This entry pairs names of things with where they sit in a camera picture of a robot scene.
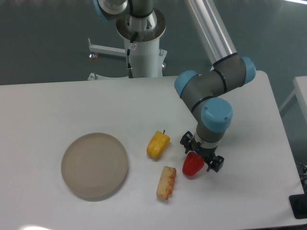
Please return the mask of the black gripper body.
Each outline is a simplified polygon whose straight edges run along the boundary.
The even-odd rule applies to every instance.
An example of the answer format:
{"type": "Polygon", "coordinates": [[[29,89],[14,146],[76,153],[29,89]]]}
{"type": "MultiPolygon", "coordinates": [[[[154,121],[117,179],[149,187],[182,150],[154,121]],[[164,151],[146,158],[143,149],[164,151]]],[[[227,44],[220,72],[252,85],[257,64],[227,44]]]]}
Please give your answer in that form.
{"type": "Polygon", "coordinates": [[[192,138],[191,141],[191,149],[190,151],[193,151],[200,155],[205,161],[213,161],[215,157],[215,151],[218,147],[217,144],[204,146],[205,142],[200,142],[195,137],[192,138]]]}

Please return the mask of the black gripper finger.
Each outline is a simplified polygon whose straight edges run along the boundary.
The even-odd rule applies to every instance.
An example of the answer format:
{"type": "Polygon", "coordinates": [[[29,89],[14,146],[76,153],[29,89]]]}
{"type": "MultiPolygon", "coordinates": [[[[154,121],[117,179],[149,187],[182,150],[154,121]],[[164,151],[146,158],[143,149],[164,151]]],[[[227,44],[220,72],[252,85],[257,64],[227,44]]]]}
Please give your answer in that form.
{"type": "Polygon", "coordinates": [[[209,172],[210,170],[214,170],[217,173],[223,166],[224,157],[219,156],[219,155],[218,156],[212,155],[206,158],[205,162],[208,165],[207,170],[206,170],[207,172],[209,172]]]}
{"type": "Polygon", "coordinates": [[[192,150],[192,141],[193,141],[193,135],[190,131],[187,131],[180,140],[180,144],[183,145],[185,149],[185,154],[187,154],[192,150]]]}

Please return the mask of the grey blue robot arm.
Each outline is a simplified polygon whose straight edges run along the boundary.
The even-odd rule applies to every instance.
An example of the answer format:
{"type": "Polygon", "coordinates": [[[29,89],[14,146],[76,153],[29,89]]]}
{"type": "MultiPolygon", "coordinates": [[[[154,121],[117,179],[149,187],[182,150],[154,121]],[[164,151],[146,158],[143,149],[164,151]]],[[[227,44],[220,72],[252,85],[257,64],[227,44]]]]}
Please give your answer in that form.
{"type": "MultiPolygon", "coordinates": [[[[251,82],[256,69],[249,58],[237,54],[211,0],[188,0],[186,6],[212,64],[209,73],[187,70],[174,83],[177,94],[197,121],[195,133],[185,133],[180,141],[187,154],[182,171],[193,176],[204,165],[215,172],[222,168],[224,159],[215,151],[231,124],[233,109],[221,96],[251,82]]],[[[102,21],[116,20],[124,48],[90,45],[90,50],[124,57],[129,78],[162,76],[166,52],[160,49],[159,39],[166,21],[154,2],[95,0],[94,7],[102,21]]]]}

